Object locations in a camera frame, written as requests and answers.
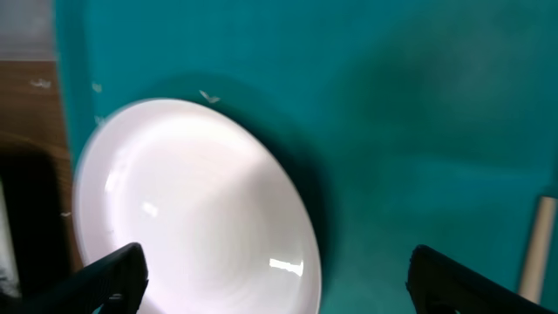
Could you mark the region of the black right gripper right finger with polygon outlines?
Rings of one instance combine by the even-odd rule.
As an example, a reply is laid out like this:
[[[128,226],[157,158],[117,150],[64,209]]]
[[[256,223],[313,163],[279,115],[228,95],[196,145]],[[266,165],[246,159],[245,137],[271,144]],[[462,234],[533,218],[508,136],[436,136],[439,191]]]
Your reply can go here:
[[[426,245],[413,250],[405,286],[418,314],[552,314]]]

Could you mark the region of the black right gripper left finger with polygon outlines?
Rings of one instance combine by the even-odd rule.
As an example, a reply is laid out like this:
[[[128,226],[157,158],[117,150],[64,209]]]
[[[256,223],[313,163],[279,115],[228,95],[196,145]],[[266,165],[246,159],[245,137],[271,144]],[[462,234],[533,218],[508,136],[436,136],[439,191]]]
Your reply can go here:
[[[147,285],[144,251],[130,242],[34,297],[2,295],[1,312],[136,314]]]

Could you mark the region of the white plate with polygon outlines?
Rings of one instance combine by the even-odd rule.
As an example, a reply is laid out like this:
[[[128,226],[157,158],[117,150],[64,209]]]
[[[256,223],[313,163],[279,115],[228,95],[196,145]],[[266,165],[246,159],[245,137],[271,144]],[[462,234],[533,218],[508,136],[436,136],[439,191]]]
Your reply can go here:
[[[228,117],[149,99],[107,118],[74,177],[84,263],[136,242],[149,283],[143,313],[318,312],[314,229],[269,150]]]

